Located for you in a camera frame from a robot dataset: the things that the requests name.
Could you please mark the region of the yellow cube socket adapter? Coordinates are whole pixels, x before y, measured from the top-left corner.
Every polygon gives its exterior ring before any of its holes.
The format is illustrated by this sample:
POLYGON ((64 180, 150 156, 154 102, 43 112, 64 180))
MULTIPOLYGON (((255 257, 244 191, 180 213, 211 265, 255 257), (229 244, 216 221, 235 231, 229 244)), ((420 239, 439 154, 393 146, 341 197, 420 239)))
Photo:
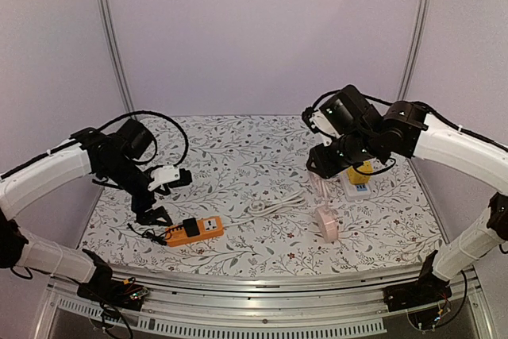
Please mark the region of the yellow cube socket adapter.
POLYGON ((367 184, 374 172, 370 161, 364 161, 360 166, 351 166, 347 171, 348 181, 352 185, 367 184))

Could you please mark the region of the black plug adapter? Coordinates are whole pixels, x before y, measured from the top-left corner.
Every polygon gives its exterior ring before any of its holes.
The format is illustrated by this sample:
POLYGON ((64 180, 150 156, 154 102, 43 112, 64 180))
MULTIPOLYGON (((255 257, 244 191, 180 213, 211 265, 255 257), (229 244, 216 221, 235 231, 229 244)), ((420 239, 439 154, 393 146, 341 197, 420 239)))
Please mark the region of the black plug adapter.
POLYGON ((172 248, 190 244, 192 239, 200 235, 198 222, 195 218, 188 218, 179 225, 167 227, 162 233, 156 233, 153 229, 146 229, 140 233, 130 223, 127 224, 127 227, 136 235, 148 239, 152 243, 172 248))

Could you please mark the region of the white multicolour power strip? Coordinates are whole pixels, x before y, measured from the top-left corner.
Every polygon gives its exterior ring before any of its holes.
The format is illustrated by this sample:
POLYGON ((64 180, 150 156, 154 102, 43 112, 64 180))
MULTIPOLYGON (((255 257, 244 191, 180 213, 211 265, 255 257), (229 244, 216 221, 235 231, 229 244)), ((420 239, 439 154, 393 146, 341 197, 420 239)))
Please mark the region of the white multicolour power strip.
POLYGON ((344 196, 349 202, 360 202, 369 199, 373 194, 369 185, 352 184, 346 172, 339 174, 339 180, 344 191, 344 196))

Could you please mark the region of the orange power strip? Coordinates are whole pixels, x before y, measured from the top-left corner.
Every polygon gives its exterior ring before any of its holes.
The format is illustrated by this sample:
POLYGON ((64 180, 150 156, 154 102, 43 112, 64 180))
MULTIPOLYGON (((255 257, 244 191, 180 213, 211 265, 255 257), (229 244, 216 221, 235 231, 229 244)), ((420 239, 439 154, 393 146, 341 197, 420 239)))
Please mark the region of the orange power strip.
POLYGON ((167 228, 164 240, 167 246, 174 248, 210 240, 223 234, 224 226, 218 216, 202 219, 188 218, 179 225, 167 228))

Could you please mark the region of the pink round power socket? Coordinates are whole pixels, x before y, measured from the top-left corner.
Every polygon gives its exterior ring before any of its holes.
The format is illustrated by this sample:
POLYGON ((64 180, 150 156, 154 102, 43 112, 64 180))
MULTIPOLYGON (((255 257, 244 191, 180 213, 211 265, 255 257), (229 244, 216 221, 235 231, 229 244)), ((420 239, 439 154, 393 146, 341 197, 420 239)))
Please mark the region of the pink round power socket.
POLYGON ((327 206, 319 206, 316 209, 315 218, 325 242, 335 241, 338 238, 338 227, 333 216, 333 210, 327 206))

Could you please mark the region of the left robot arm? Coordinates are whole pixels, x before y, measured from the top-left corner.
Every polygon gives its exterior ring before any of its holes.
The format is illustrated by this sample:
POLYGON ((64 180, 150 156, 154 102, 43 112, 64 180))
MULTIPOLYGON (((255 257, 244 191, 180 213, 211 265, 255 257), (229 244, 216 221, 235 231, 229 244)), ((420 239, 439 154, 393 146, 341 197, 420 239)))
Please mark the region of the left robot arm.
POLYGON ((90 250, 67 248, 38 237, 15 221, 35 201, 77 179, 95 175, 108 179, 132 198, 132 211, 141 225, 167 225, 164 208, 155 208, 155 195, 168 194, 182 176, 175 165, 141 170, 141 156, 156 139, 145 126, 129 119, 118 131, 105 134, 86 128, 59 147, 1 176, 1 266, 28 268, 67 277, 82 298, 115 307, 139 310, 146 290, 131 281, 113 279, 111 267, 90 250))

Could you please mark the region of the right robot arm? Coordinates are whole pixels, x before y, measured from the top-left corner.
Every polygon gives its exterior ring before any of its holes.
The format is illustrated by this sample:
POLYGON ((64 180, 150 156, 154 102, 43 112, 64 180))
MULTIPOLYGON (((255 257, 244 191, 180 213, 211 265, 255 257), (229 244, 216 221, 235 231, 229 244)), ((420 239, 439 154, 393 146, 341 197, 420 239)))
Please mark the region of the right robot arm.
POLYGON ((451 297, 451 281, 507 242, 507 147, 457 125, 420 101, 394 102, 363 94, 349 84, 320 95, 301 114, 322 138, 306 167, 323 179, 367 160, 388 164, 395 156, 440 165, 484 191, 479 215, 462 232, 423 261, 418 277, 388 286, 383 301, 390 312, 451 297), (386 107, 381 112, 376 104, 386 107))

